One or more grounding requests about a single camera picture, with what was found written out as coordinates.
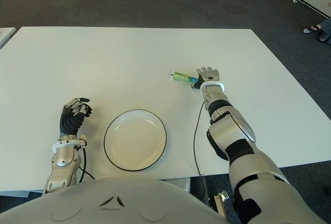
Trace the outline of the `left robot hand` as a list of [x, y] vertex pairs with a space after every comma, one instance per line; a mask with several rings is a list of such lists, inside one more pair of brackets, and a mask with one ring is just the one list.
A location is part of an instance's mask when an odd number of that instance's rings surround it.
[[87, 98], [74, 98], [63, 106], [59, 121], [60, 137], [77, 135], [84, 119], [92, 113], [92, 108], [87, 104], [89, 101]]

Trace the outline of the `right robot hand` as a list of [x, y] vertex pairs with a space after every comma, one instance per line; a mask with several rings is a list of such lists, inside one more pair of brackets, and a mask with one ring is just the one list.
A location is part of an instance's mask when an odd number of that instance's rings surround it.
[[202, 67], [197, 69], [198, 79], [191, 84], [192, 89], [200, 89], [201, 85], [208, 81], [219, 81], [219, 72], [212, 67]]

